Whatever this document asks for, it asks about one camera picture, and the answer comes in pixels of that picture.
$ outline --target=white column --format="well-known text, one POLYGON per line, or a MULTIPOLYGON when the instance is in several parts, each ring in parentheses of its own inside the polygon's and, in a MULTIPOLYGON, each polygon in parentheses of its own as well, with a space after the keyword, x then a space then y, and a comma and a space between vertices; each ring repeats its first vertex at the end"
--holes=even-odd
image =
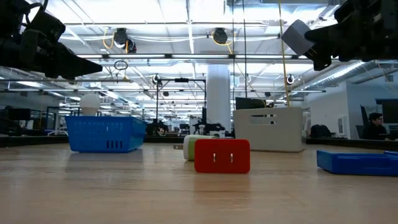
POLYGON ((221 123, 231 132, 231 90, 228 65, 208 65, 207 123, 221 123))

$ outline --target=blue tray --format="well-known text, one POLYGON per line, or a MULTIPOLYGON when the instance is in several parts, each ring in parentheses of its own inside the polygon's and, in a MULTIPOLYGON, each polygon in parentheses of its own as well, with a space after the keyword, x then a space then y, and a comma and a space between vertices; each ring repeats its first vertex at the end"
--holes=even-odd
POLYGON ((67 116, 75 152, 130 152, 144 142, 146 122, 134 117, 67 116))
POLYGON ((398 152, 370 154, 318 150, 317 164, 333 174, 398 176, 398 152))

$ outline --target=white ball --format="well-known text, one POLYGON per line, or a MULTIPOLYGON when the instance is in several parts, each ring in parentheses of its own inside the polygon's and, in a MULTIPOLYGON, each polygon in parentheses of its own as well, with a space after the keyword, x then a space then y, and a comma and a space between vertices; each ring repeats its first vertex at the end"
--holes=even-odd
POLYGON ((80 108, 87 116, 95 116, 100 106, 100 99, 94 93, 86 94, 80 100, 80 108))

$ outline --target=red box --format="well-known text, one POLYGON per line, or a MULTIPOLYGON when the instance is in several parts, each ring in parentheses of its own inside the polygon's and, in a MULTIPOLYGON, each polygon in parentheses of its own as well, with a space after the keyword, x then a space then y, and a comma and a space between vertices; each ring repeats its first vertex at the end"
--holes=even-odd
POLYGON ((244 139, 199 139, 195 142, 195 170, 245 174, 250 171, 250 143, 244 139))

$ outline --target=wooden table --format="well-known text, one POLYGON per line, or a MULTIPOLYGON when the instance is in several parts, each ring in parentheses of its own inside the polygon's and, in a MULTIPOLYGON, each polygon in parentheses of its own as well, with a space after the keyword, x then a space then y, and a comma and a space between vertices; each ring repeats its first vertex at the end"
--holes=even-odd
MULTIPOLYGON (((397 223, 398 178, 333 175, 311 145, 252 152, 249 174, 197 174, 171 144, 129 154, 68 144, 0 149, 0 220, 8 223, 397 223)), ((349 149, 351 152, 380 152, 349 149)))

